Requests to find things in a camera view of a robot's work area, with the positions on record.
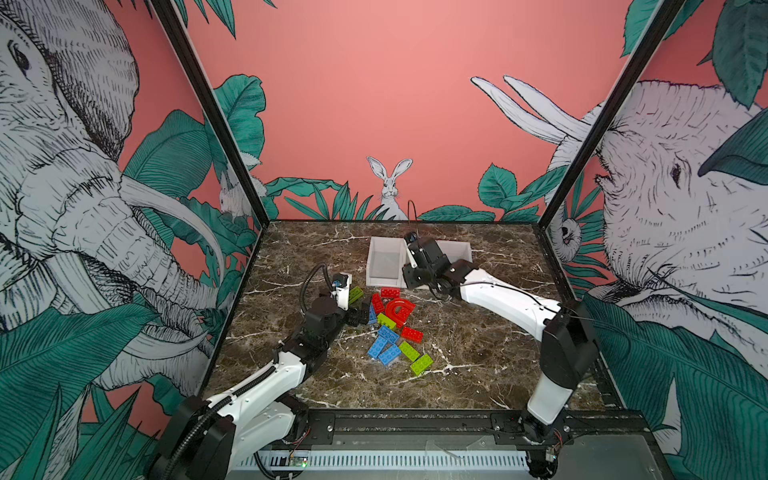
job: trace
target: white vent grille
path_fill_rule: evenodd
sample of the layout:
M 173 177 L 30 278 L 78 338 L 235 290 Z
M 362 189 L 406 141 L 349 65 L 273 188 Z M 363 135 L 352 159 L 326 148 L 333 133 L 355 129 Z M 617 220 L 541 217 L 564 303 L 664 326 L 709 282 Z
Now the white vent grille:
M 445 452 L 421 451 L 376 451 L 376 450 L 299 450 L 294 453 L 289 465 L 289 452 L 262 452 L 262 462 L 275 472 L 284 470 L 471 470 L 484 472 L 508 472 L 528 470 L 525 452 L 465 450 Z M 299 465 L 306 458 L 306 466 Z M 253 457 L 241 462 L 235 470 L 258 469 Z

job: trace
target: white plastic tray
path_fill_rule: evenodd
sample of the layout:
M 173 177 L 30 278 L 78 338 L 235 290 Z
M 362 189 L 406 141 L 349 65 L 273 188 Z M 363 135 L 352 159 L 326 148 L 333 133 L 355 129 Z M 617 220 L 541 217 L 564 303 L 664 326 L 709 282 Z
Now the white plastic tray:
M 469 242 L 437 240 L 448 260 L 472 261 L 472 246 Z M 406 241 L 397 237 L 371 237 L 366 264 L 367 286 L 395 286 L 406 288 L 402 279 L 402 266 L 408 262 Z

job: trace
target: enclosure wall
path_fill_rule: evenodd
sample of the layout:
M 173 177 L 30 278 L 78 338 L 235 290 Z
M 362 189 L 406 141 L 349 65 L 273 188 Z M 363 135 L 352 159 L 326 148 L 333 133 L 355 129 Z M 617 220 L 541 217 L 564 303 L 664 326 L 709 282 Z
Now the enclosure wall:
M 654 9 L 176 3 L 270 216 L 337 220 L 404 220 L 413 200 L 425 220 L 536 221 Z M 239 75 L 263 82 L 245 104 Z
M 140 475 L 258 239 L 136 3 L 0 2 L 3 479 Z
M 676 476 L 764 478 L 768 4 L 681 15 L 549 234 Z

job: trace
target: marble tabletop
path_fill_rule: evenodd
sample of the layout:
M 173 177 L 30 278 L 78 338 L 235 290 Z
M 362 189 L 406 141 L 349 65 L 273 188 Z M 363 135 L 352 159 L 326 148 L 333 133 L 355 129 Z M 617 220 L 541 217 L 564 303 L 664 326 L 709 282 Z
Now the marble tabletop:
M 407 223 L 273 222 L 262 241 L 247 287 L 223 340 L 205 389 L 229 388 L 270 359 L 279 340 L 300 321 L 299 288 L 317 263 L 331 274 L 349 272 L 366 295 L 370 237 L 402 237 Z M 539 296 L 558 299 L 552 276 L 528 225 L 420 224 L 423 236 L 472 245 L 472 259 L 500 280 Z M 316 296 L 318 274 L 308 299 Z M 424 332 L 420 353 L 434 364 L 414 377 L 400 356 L 389 368 L 366 355 L 372 327 L 350 326 L 339 335 L 323 367 L 293 394 L 310 407 L 523 409 L 538 381 L 538 344 L 500 316 L 457 300 L 436 300 L 429 291 L 404 290 L 416 305 L 409 325 Z M 602 410 L 591 375 L 571 398 L 571 409 Z

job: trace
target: lime green lego brick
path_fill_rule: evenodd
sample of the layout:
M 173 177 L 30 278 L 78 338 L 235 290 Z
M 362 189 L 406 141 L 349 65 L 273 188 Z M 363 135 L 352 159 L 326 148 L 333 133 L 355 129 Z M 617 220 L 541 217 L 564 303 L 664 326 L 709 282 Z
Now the lime green lego brick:
M 416 360 L 414 363 L 411 364 L 411 370 L 413 370 L 413 373 L 416 376 L 421 375 L 424 373 L 425 370 L 429 368 L 430 365 L 432 365 L 435 361 L 432 360 L 432 357 L 427 355 L 426 353 L 422 355 L 422 358 Z
M 355 288 L 351 289 L 349 291 L 349 305 L 352 305 L 357 300 L 360 300 L 362 298 L 362 288 L 359 286 L 356 286 Z
M 403 352 L 408 357 L 408 360 L 410 360 L 411 362 L 418 359 L 419 352 L 417 352 L 416 349 L 413 348 L 410 343 L 404 341 L 399 345 L 399 347 L 400 347 L 400 351 Z
M 393 322 L 387 315 L 380 313 L 378 316 L 379 324 L 387 325 L 394 332 L 397 330 L 397 323 Z

